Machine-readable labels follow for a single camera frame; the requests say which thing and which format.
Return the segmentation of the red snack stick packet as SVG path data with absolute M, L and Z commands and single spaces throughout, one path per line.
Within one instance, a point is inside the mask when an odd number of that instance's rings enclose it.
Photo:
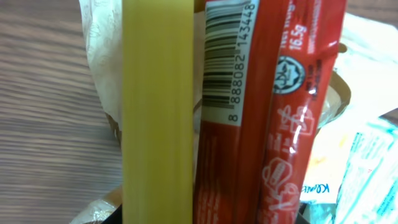
M 206 2 L 194 223 L 297 221 L 345 8 Z

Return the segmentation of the yellow glue stick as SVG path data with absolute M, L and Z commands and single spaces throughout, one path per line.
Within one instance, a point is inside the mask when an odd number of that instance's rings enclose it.
M 123 1 L 123 222 L 192 222 L 191 0 Z

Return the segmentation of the brown white snack pouch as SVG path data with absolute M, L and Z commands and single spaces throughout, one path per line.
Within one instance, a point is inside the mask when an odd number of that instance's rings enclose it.
M 79 2 L 90 72 L 112 133 L 120 144 L 122 138 L 122 1 L 81 0 Z M 200 6 L 195 6 L 194 13 L 193 182 L 195 182 L 198 159 L 205 42 L 205 3 L 204 1 L 195 2 L 200 2 L 198 3 Z M 329 86 L 318 127 L 322 127 L 335 117 L 341 105 L 341 96 Z M 121 212 L 121 204 L 122 186 L 120 185 L 103 199 L 91 202 L 70 223 L 103 223 L 109 216 Z

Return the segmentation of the orange tissue packet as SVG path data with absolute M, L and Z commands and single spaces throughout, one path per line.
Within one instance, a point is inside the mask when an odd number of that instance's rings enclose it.
M 301 202 L 335 202 L 355 134 L 397 108 L 397 28 L 346 14 L 340 42 Z

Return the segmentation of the teal wet wipes packet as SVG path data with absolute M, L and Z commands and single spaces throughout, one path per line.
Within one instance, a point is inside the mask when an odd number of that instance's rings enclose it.
M 332 203 L 307 202 L 309 223 L 397 223 L 397 125 L 385 118 L 356 133 Z

